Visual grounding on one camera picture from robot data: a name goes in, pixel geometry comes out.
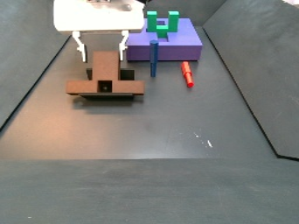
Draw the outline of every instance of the gray floor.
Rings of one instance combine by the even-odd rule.
[[[155,159],[0,163],[4,224],[297,224],[299,164]]]
[[[2,223],[298,223],[299,164],[275,158],[199,34],[197,87],[186,88],[179,62],[159,63],[154,80],[148,63],[123,64],[147,85],[132,102],[64,94],[66,80],[84,74],[67,44],[2,132]]]
[[[155,79],[148,62],[124,62],[146,82],[144,97],[134,101],[87,101],[64,93],[67,80],[87,79],[71,40],[0,134],[0,158],[274,158],[221,57],[198,31],[205,47],[201,61],[191,63],[195,88],[186,87],[180,62],[160,62]]]

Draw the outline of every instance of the red cylinder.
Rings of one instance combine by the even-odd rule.
[[[193,82],[193,70],[190,66],[190,62],[184,61],[182,63],[182,74],[187,82],[187,87],[193,88],[194,87],[194,82]]]

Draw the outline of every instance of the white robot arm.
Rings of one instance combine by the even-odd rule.
[[[119,32],[124,36],[119,44],[120,59],[127,49],[128,32],[144,27],[144,7],[151,0],[55,0],[54,25],[59,32],[72,35],[79,43],[83,61],[87,62],[82,33]]]

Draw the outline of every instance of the green toy piece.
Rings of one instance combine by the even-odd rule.
[[[168,12],[168,32],[178,32],[179,18],[180,18],[179,11]]]
[[[156,11],[147,12],[147,31],[156,32]]]
[[[167,38],[167,32],[178,32],[179,27],[179,11],[168,11],[168,24],[158,24],[156,11],[147,12],[147,32],[156,32],[159,39]]]

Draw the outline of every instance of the toy blocks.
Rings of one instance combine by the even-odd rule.
[[[151,40],[159,41],[159,60],[199,60],[202,40],[188,18],[179,18],[178,11],[168,12],[167,18],[158,18],[155,11],[147,12],[144,29],[130,33],[126,58],[128,61],[150,60]]]
[[[146,84],[134,80],[132,71],[119,69],[119,52],[94,52],[94,66],[88,70],[88,80],[70,80],[67,94],[83,97],[143,95]]]

